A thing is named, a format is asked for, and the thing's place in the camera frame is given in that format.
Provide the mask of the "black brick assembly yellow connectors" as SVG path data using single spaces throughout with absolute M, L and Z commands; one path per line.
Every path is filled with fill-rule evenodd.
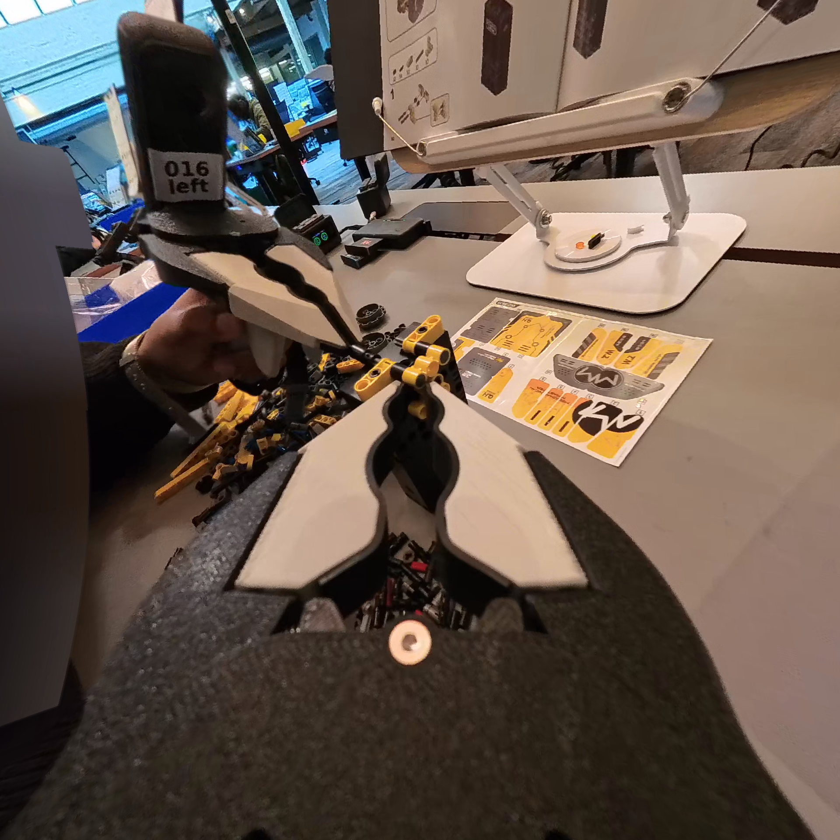
M 401 359 L 382 360 L 362 371 L 353 383 L 355 398 L 364 403 L 388 385 L 398 385 L 386 417 L 392 424 L 386 450 L 392 471 L 404 492 L 434 512 L 451 476 L 452 465 L 434 423 L 443 409 L 434 403 L 432 386 L 466 401 L 455 350 L 443 320 L 427 317 L 394 337 Z

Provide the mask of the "person's left forearm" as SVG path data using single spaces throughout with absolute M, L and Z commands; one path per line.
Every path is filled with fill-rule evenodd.
M 143 395 L 121 367 L 138 336 L 79 345 L 87 394 L 91 493 L 119 480 L 167 435 L 173 419 Z

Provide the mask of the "instruction booklet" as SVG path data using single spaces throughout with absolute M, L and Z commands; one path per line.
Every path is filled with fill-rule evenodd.
M 838 2 L 328 2 L 341 153 L 410 172 L 759 127 L 838 85 Z

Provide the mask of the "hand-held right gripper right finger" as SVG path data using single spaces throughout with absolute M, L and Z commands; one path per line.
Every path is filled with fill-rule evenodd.
M 520 444 L 438 384 L 437 426 L 455 452 L 454 488 L 444 501 L 453 553 L 520 590 L 585 587 L 586 575 Z

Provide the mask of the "black connector pin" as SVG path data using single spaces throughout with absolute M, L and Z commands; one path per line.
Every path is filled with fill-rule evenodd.
M 346 354 L 337 364 L 337 368 L 343 375 L 368 371 L 383 360 L 399 361 L 400 352 L 400 345 L 395 341 L 373 345 L 357 342 L 346 349 Z

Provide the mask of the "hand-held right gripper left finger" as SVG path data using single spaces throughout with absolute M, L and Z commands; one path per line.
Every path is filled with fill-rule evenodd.
M 302 592 L 369 554 L 385 515 L 372 458 L 389 432 L 391 383 L 313 439 L 248 554 L 235 588 Z

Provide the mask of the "white book stand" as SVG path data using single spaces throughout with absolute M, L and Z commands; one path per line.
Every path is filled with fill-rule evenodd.
M 467 273 L 469 284 L 623 314 L 676 308 L 744 233 L 731 213 L 690 215 L 677 143 L 767 127 L 830 98 L 838 53 L 737 70 L 716 79 L 686 77 L 599 98 L 580 108 L 494 127 L 443 133 L 402 145 L 394 156 L 411 172 L 476 167 L 526 225 Z M 650 146 L 667 209 L 550 212 L 506 164 L 531 156 Z

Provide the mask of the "blue storage bin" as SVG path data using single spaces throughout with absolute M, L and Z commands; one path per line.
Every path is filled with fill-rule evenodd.
M 172 297 L 157 280 L 66 278 L 81 342 L 116 343 L 150 327 Z

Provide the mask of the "black battery holder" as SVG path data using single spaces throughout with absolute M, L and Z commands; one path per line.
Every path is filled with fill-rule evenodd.
M 360 210 L 367 221 L 383 217 L 391 209 L 392 199 L 387 188 L 390 174 L 387 154 L 375 158 L 374 175 L 362 182 L 356 194 Z

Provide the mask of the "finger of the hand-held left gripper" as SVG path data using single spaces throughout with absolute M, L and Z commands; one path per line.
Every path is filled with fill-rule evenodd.
M 266 276 L 314 306 L 307 316 L 291 316 L 290 325 L 310 340 L 328 345 L 359 344 L 354 310 L 322 255 L 299 245 L 274 245 L 266 252 Z
M 260 275 L 247 257 L 206 252 L 192 255 L 191 260 L 202 266 L 212 280 L 227 287 L 229 306 L 237 318 L 307 346 L 349 345 L 348 339 L 340 337 L 316 303 Z

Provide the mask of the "pile of black red pins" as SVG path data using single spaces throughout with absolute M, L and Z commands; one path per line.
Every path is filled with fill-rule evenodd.
M 390 533 L 385 582 L 348 619 L 350 629 L 368 633 L 405 619 L 425 618 L 436 627 L 469 630 L 475 617 L 446 590 L 439 577 L 436 541 L 427 546 L 405 532 Z

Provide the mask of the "black metal post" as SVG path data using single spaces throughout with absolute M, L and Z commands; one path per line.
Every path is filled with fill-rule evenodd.
M 277 141 L 279 151 L 283 154 L 290 173 L 293 175 L 299 192 L 304 195 L 312 205 L 319 205 L 320 201 L 312 188 L 308 174 L 304 171 L 297 146 L 291 141 L 284 122 L 281 120 L 266 84 L 262 80 L 256 65 L 255 58 L 251 53 L 246 38 L 235 19 L 235 13 L 231 10 L 227 1 L 213 1 L 213 8 L 219 16 L 220 22 L 230 40 L 233 51 L 236 54 L 245 74 L 251 80 L 252 88 L 260 106 L 264 109 L 269 121 L 271 131 Z

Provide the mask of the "black charger green lights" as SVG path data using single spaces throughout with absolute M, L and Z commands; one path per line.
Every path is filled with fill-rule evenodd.
M 342 245 L 340 231 L 331 215 L 313 213 L 291 230 L 299 236 L 308 239 L 327 255 Z

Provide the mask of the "black device red label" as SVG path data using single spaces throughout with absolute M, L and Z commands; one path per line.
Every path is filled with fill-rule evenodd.
M 358 270 L 385 252 L 405 250 L 432 233 L 431 223 L 420 217 L 374 219 L 351 232 L 340 258 L 346 266 Z

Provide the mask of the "background workbench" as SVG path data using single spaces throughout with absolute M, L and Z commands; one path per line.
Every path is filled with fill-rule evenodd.
M 322 148 L 338 142 L 338 112 L 336 109 L 318 116 L 312 121 L 298 120 L 284 125 L 290 148 L 301 164 L 310 183 L 320 186 L 318 177 L 306 169 L 311 161 L 319 162 L 323 155 Z M 272 141 L 263 149 L 246 154 L 237 154 L 226 162 L 228 173 L 244 174 L 256 172 L 262 177 L 265 172 L 274 177 L 293 176 L 285 149 L 278 142 Z

